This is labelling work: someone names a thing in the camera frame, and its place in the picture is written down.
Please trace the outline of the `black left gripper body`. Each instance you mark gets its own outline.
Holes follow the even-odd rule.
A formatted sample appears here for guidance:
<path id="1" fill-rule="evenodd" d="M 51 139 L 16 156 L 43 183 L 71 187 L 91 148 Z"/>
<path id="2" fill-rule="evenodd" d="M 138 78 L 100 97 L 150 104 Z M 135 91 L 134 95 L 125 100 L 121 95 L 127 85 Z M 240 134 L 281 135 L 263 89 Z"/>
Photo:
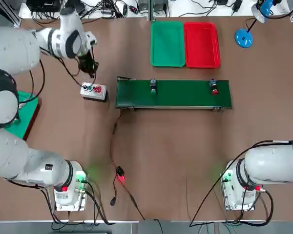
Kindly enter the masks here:
<path id="1" fill-rule="evenodd" d="M 78 56 L 79 59 L 79 68 L 81 70 L 93 70 L 95 67 L 95 62 L 92 57 L 92 54 L 90 51 L 88 51 L 86 54 L 82 56 Z"/>

